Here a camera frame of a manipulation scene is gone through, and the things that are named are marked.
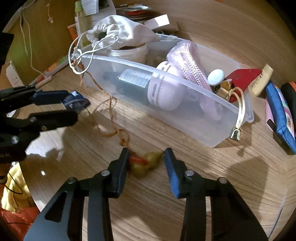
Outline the black barcode card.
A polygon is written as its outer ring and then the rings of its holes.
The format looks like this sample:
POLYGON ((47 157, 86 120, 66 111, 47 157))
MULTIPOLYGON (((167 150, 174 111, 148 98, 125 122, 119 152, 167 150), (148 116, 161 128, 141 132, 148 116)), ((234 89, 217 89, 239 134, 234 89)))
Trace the black barcode card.
POLYGON ((90 101, 77 90, 73 90, 62 101, 62 104, 67 110, 74 110, 77 113, 80 113, 88 108, 90 101))

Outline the red embroidered pouch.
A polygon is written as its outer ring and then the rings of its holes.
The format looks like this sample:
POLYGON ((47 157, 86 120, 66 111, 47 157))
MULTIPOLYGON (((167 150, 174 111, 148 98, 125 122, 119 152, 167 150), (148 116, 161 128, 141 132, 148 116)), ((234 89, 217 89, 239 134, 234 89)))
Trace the red embroidered pouch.
POLYGON ((222 87, 226 87, 227 90, 238 87, 245 92, 248 89, 250 83, 255 80, 262 70, 260 69, 237 69, 230 73, 224 81, 221 83, 222 87))

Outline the white product box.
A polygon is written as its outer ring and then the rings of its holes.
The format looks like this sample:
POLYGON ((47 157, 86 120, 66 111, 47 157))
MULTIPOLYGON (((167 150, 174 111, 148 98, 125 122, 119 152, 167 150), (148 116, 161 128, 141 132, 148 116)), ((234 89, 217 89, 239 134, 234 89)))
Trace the white product box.
POLYGON ((6 68, 6 76, 11 83, 12 87, 20 87, 24 86, 19 74, 16 71, 16 68, 12 61, 10 61, 9 65, 6 68))

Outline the white lip balm stick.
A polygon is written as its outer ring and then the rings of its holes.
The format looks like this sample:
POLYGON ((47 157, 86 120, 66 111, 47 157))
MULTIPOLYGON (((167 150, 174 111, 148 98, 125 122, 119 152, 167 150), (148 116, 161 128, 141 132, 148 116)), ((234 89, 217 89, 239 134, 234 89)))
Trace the white lip balm stick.
POLYGON ((52 76, 48 76, 45 79, 41 80, 40 82, 36 83, 35 88, 40 89, 42 86, 46 85, 50 81, 52 81, 52 76))

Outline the orange green tube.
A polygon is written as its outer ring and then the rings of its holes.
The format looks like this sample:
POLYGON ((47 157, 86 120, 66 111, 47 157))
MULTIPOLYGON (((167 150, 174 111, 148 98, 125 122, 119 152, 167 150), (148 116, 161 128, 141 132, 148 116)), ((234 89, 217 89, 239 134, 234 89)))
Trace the orange green tube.
POLYGON ((59 60, 57 60, 54 64, 52 64, 48 69, 45 70, 44 74, 46 76, 51 76, 56 74, 58 71, 60 71, 61 69, 63 69, 64 67, 66 67, 69 64, 68 62, 68 56, 64 56, 62 58, 60 58, 59 60))

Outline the orange booklet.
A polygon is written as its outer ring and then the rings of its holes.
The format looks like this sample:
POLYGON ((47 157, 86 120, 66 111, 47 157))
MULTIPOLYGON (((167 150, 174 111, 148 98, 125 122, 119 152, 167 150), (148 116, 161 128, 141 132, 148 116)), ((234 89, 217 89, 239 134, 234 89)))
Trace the orange booklet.
POLYGON ((72 40, 75 40, 78 37, 76 24, 69 25, 67 28, 72 40))

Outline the dark bottle with label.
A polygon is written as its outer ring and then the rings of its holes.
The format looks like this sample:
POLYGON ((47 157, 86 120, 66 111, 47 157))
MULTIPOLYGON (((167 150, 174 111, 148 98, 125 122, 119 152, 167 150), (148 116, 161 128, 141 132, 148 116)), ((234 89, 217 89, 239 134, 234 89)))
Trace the dark bottle with label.
POLYGON ((141 104, 147 104, 147 90, 152 74, 133 69, 123 72, 104 72, 103 79, 115 86, 116 91, 141 104))

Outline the blue patchwork pencil case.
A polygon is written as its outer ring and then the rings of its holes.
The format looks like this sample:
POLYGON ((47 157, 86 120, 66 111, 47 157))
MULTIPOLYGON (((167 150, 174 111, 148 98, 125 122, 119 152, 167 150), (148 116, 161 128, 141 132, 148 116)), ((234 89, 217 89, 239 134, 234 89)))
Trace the blue patchwork pencil case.
POLYGON ((295 132, 288 104, 281 90, 271 81, 266 85, 265 92, 273 115, 275 132, 287 144, 292 153, 295 154, 295 132))

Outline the white round jar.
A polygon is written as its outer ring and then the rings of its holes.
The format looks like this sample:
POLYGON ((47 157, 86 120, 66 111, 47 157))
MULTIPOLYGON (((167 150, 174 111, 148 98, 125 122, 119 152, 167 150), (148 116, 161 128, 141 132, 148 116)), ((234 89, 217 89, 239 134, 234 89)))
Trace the white round jar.
POLYGON ((118 50, 108 50, 107 56, 145 64, 148 52, 147 45, 142 44, 135 47, 126 46, 118 50))

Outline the clear plastic storage bin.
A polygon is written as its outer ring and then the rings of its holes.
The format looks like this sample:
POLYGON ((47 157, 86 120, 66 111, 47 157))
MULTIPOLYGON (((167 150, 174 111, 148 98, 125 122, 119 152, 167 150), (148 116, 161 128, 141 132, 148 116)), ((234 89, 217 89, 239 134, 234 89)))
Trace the clear plastic storage bin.
POLYGON ((158 118, 190 135, 208 147, 225 140, 234 128, 238 103, 184 79, 166 62, 168 52, 180 38, 161 35, 158 42, 144 47, 144 62, 109 57, 107 54, 84 55, 87 70, 84 84, 102 87, 111 96, 158 118))

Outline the black orange zip case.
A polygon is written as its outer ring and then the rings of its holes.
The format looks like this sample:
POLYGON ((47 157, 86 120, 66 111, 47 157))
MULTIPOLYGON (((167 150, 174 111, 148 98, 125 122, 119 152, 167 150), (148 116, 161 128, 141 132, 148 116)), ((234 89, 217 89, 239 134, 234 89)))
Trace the black orange zip case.
POLYGON ((295 82, 287 82, 281 86, 281 93, 283 94, 289 108, 295 106, 295 82))

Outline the stack of books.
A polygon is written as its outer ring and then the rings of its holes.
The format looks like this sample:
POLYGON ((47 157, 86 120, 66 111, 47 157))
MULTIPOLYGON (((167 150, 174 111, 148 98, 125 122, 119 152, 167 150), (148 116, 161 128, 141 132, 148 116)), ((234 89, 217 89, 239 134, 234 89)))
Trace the stack of books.
POLYGON ((136 22, 149 20, 159 15, 157 11, 143 4, 122 4, 115 10, 117 15, 136 22))

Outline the cream lotion tube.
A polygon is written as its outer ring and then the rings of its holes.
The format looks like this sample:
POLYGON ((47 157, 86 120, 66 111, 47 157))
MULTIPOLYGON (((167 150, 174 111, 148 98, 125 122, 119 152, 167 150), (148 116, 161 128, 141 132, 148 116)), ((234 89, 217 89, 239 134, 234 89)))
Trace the cream lotion tube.
POLYGON ((255 96, 260 96, 260 94, 265 89, 266 85, 269 83, 273 74, 273 68, 271 68, 268 64, 264 66, 262 72, 255 79, 255 83, 252 87, 252 92, 255 96))

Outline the small white box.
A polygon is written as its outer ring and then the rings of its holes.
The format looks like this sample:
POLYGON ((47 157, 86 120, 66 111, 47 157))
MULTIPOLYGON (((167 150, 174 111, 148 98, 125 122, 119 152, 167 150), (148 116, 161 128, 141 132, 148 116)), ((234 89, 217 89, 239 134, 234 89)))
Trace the small white box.
POLYGON ((157 16, 153 19, 144 22, 144 25, 151 30, 155 30, 161 27, 165 27, 170 24, 168 15, 157 16))

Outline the white drawstring pouch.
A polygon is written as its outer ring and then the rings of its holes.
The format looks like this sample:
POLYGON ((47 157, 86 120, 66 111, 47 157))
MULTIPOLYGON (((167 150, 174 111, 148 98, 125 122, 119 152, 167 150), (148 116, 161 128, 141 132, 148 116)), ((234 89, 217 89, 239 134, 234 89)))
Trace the white drawstring pouch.
POLYGON ((160 37, 145 25, 124 16, 110 15, 98 21, 92 29, 81 33, 73 40, 68 51, 69 66, 75 74, 81 75, 91 65, 91 62, 89 62, 81 72, 76 70, 76 66, 80 64, 84 55, 93 57, 96 52, 119 50, 123 47, 137 47, 160 40, 160 37), (82 52, 79 48, 83 37, 86 37, 92 46, 92 49, 86 52, 82 52))

